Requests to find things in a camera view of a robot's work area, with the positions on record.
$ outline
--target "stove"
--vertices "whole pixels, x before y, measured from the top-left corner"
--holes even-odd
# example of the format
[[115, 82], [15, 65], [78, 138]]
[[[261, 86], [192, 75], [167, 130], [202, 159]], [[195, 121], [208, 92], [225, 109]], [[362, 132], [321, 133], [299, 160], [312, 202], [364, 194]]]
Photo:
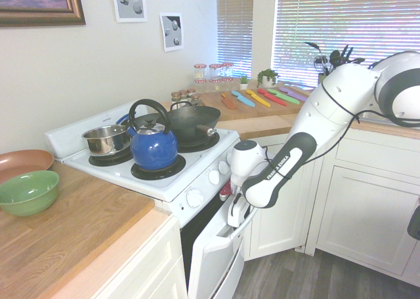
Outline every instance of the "stove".
[[[92, 157], [81, 135], [91, 129], [115, 124], [128, 113], [134, 102], [88, 119], [66, 125], [45, 133], [49, 151], [56, 160], [111, 182], [118, 186], [151, 197], [157, 207], [171, 211], [185, 226], [223, 187], [230, 177], [230, 154], [240, 141], [239, 134], [232, 130], [217, 129], [217, 136], [209, 139], [205, 150], [180, 148], [177, 165], [157, 180], [148, 171], [136, 168], [130, 154], [117, 160]], [[136, 109], [136, 115], [147, 113], [145, 106]]]

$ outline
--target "purple knife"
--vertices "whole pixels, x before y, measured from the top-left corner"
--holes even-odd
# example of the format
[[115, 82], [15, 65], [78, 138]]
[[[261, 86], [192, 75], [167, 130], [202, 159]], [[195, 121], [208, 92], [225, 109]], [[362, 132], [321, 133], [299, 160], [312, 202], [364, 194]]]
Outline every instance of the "purple knife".
[[296, 92], [292, 91], [291, 89], [288, 89], [287, 87], [280, 87], [279, 90], [281, 92], [284, 92], [285, 94], [288, 94], [290, 97], [296, 98], [300, 101], [307, 101], [308, 97], [302, 96], [301, 94], [297, 94]]

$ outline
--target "small plant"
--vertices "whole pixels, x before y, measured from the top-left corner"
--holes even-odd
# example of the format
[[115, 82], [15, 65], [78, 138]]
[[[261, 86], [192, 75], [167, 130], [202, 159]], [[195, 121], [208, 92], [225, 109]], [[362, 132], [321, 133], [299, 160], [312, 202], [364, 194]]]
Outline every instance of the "small plant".
[[258, 80], [257, 87], [260, 84], [263, 83], [263, 76], [267, 77], [267, 81], [272, 80], [272, 85], [273, 86], [276, 84], [278, 74], [275, 71], [273, 71], [271, 68], [269, 68], [269, 69], [267, 69], [265, 71], [260, 71], [258, 73], [258, 76], [257, 76], [257, 80]]
[[242, 75], [239, 80], [241, 84], [248, 84], [248, 77], [246, 75]]

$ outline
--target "blue kettle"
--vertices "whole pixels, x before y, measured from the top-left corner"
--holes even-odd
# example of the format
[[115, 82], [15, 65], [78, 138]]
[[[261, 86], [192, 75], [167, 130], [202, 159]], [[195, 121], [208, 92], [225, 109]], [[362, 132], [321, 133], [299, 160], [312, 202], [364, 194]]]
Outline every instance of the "blue kettle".
[[[163, 124], [147, 121], [141, 127], [135, 121], [136, 107], [144, 104], [154, 108], [163, 119]], [[171, 121], [166, 109], [151, 99], [135, 102], [129, 111], [130, 126], [134, 129], [131, 153], [134, 162], [144, 170], [159, 170], [172, 165], [178, 155], [178, 141], [171, 131]]]

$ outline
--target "red knife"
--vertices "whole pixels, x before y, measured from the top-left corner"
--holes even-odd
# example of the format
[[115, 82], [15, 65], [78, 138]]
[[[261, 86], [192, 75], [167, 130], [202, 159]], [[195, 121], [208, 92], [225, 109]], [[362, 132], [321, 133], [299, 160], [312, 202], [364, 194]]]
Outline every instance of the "red knife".
[[268, 98], [268, 99], [270, 99], [270, 100], [272, 100], [272, 101], [274, 101], [274, 102], [276, 102], [278, 104], [281, 104], [283, 106], [287, 106], [287, 104], [282, 99], [277, 98], [276, 96], [268, 93], [267, 90], [265, 90], [265, 89], [259, 88], [258, 89], [258, 93], [259, 94], [263, 94], [264, 97], [266, 97], [266, 98]]

